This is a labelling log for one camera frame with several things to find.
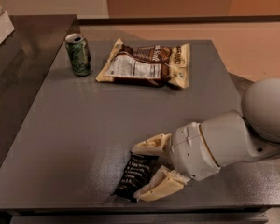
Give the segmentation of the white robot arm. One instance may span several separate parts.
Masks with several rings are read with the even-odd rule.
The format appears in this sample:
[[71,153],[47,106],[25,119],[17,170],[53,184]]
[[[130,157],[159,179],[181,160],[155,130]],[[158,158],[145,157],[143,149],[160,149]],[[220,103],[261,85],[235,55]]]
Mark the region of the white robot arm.
[[155,201],[180,191],[190,180],[215,175],[225,166],[280,154],[280,79],[250,85],[243,93],[241,109],[134,145],[133,154],[165,157],[172,164],[171,168],[162,166],[134,198]]

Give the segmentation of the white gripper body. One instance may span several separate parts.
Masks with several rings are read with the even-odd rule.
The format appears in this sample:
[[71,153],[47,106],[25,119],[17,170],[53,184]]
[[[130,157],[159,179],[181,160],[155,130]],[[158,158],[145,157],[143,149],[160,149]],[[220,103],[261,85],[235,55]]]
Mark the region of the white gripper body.
[[190,179],[201,181],[220,171],[204,141],[200,123],[178,128],[172,135],[168,153],[173,167]]

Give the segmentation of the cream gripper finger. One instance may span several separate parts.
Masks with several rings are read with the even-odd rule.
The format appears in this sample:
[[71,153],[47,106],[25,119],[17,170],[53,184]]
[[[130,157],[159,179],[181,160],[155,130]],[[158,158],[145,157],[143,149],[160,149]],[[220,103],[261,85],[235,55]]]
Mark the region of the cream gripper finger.
[[190,182],[189,177],[162,166],[152,176],[149,183],[140,188],[133,196],[137,201],[156,201],[180,191],[188,182]]
[[131,152],[139,155],[167,157],[167,148],[170,145],[171,137],[170,133],[155,135],[134,145]]

